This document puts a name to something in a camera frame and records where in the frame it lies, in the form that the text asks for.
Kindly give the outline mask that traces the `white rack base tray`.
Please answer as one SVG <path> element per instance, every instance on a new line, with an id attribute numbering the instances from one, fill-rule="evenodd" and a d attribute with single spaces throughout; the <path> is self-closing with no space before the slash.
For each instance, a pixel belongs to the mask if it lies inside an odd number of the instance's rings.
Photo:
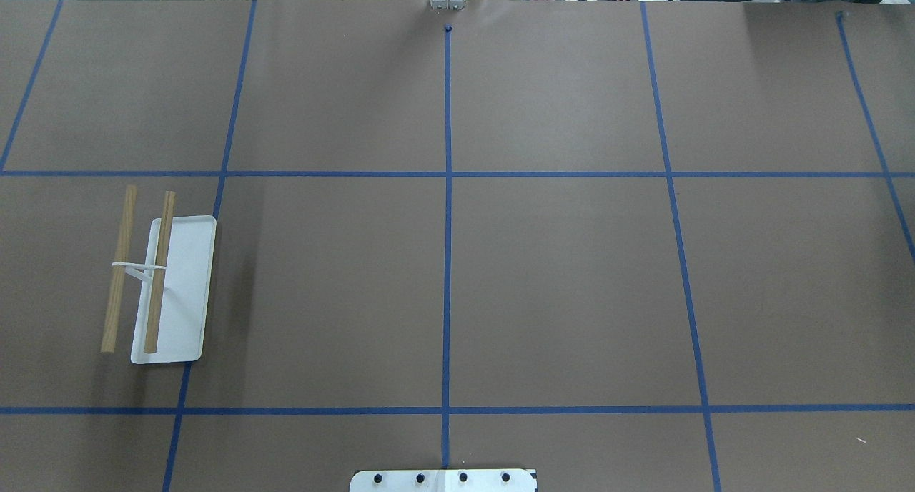
<path id="1" fill-rule="evenodd" d="M 153 265 L 156 260 L 159 224 L 159 218 L 151 222 L 143 264 Z M 174 218 L 157 352 L 144 354 L 151 285 L 141 282 L 130 355 L 133 364 L 194 362 L 202 357 L 217 225 L 211 215 Z"/>

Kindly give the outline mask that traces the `wooden rack bar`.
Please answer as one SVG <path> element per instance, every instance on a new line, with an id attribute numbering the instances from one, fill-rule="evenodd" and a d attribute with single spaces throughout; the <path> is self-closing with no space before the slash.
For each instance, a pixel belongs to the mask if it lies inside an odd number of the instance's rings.
<path id="1" fill-rule="evenodd" d="M 137 186 L 129 184 L 125 188 L 123 209 L 117 234 L 117 249 L 111 266 L 109 294 L 106 302 L 104 326 L 102 326 L 102 341 L 100 352 L 112 354 L 117 349 L 117 336 L 121 315 L 124 283 L 127 277 L 127 268 L 118 265 L 126 262 L 133 237 L 135 202 L 137 201 Z"/>
<path id="2" fill-rule="evenodd" d="M 167 261 L 169 261 L 169 245 L 176 202 L 176 192 L 166 191 L 164 193 L 164 203 L 157 235 L 156 260 L 154 261 L 148 304 L 146 336 L 144 336 L 144 354 L 157 352 L 158 332 L 164 299 L 164 279 L 167 273 Z"/>

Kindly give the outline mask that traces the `outer wooden rack bar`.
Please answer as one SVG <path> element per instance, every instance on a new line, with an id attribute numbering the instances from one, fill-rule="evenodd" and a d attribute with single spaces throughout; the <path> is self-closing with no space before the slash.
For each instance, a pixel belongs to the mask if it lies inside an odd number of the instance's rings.
<path id="1" fill-rule="evenodd" d="M 104 326 L 102 326 L 102 341 L 100 352 L 112 354 L 117 349 L 117 336 L 121 315 L 124 283 L 127 277 L 127 268 L 118 265 L 126 262 L 133 237 L 135 202 L 137 201 L 137 186 L 129 184 L 125 188 L 123 209 L 117 234 L 117 249 L 111 266 L 109 294 L 106 302 Z"/>

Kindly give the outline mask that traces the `inner wooden rack bar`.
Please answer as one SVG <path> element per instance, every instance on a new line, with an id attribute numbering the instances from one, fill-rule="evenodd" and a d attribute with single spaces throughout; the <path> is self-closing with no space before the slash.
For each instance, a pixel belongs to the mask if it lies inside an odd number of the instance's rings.
<path id="1" fill-rule="evenodd" d="M 144 336 L 144 354 L 157 352 L 158 332 L 164 299 L 164 279 L 167 273 L 167 261 L 169 261 L 169 245 L 176 202 L 176 192 L 166 191 L 164 193 L 164 203 L 157 235 L 156 260 L 154 261 L 148 304 L 146 336 Z"/>

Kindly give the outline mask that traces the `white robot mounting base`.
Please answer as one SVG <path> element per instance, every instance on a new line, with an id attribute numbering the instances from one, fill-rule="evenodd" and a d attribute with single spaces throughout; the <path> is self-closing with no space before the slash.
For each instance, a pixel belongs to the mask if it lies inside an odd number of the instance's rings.
<path id="1" fill-rule="evenodd" d="M 538 491 L 536 472 L 523 468 L 396 469 L 354 473 L 350 491 Z"/>

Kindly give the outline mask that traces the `white rack bracket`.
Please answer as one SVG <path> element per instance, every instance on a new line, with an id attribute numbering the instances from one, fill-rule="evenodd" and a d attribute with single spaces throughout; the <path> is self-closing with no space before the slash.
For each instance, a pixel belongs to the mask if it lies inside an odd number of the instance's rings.
<path id="1" fill-rule="evenodd" d="M 150 285 L 157 273 L 164 274 L 166 266 L 147 265 L 133 262 L 112 262 L 112 282 L 123 282 L 124 275 L 136 278 Z"/>

